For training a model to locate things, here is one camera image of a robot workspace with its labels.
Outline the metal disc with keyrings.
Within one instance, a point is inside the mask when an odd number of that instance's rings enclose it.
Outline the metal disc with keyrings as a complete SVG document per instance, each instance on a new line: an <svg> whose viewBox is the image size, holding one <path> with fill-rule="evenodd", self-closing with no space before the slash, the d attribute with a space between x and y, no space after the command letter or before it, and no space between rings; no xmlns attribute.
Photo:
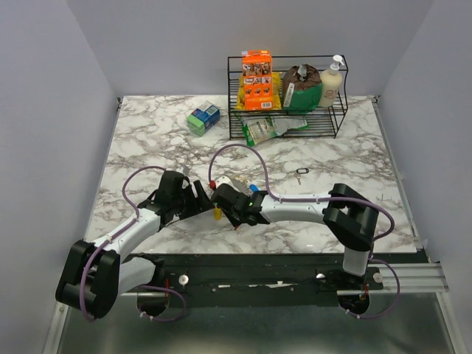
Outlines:
<svg viewBox="0 0 472 354"><path fill-rule="evenodd" d="M232 180L233 188L245 195L251 195L252 191L250 190L248 184L243 183L242 181L238 180L237 178L230 177Z"/></svg>

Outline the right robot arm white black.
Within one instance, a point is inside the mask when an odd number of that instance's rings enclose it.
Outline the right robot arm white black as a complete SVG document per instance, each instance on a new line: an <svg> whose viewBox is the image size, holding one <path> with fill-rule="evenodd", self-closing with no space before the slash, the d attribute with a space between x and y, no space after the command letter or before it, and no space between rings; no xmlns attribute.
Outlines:
<svg viewBox="0 0 472 354"><path fill-rule="evenodd" d="M344 260L339 271L341 284L354 289L366 280L379 210L346 184L334 184L331 191L322 195L277 198L264 190L247 196L228 184L221 184L214 191L211 202L222 210L234 227L280 221L327 226L344 246Z"/></svg>

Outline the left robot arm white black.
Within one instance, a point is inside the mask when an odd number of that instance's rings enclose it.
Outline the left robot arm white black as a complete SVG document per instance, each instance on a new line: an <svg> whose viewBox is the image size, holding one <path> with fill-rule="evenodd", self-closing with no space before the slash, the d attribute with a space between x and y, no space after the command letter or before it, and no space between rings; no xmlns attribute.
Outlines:
<svg viewBox="0 0 472 354"><path fill-rule="evenodd" d="M191 218L213 207L200 181L164 171L158 188L133 206L133 216L92 242L79 240L72 245L56 300L94 321L110 311L119 295L135 287L158 290L164 280L162 267L147 256L134 256L133 251L175 219Z"/></svg>

